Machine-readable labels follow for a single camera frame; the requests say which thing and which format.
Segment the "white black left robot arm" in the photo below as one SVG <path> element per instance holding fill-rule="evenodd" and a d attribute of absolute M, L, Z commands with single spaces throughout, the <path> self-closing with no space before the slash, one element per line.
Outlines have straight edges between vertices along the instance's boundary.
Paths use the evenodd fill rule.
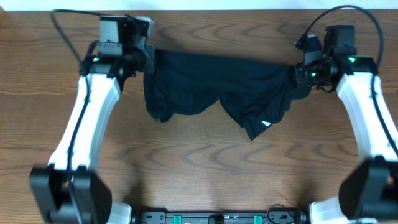
<path fill-rule="evenodd" d="M 99 39 L 78 59 L 76 102 L 63 137 L 46 166 L 29 182 L 47 223 L 135 223 L 132 206 L 116 202 L 98 175 L 106 126 L 124 82 L 153 73 L 155 47 L 147 45 L 149 17 L 99 15 Z"/>

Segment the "black shorts garment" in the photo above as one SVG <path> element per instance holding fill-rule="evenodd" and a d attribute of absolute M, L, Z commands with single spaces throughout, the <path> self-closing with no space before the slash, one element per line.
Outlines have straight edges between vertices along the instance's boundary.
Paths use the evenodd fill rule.
<path fill-rule="evenodd" d="M 155 70 L 144 74 L 144 96 L 154 120 L 196 115 L 219 101 L 254 140 L 282 120 L 293 100 L 311 88 L 297 88 L 290 65 L 215 55 L 156 50 Z"/>

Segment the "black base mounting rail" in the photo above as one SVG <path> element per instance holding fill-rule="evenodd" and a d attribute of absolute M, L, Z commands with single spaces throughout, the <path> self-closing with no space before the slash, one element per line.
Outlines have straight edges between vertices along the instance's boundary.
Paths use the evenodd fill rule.
<path fill-rule="evenodd" d="M 308 224 L 307 212 L 276 208 L 259 212 L 135 211 L 132 224 Z"/>

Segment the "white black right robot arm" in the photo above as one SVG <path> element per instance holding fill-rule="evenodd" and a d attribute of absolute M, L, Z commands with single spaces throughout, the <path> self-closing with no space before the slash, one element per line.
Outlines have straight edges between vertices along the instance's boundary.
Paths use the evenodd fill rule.
<path fill-rule="evenodd" d="M 358 145 L 359 165 L 338 195 L 310 204 L 308 223 L 377 223 L 397 219 L 397 129 L 382 94 L 376 62 L 360 56 L 354 27 L 329 26 L 324 41 L 304 34 L 296 48 L 297 88 L 329 86 L 343 102 Z"/>

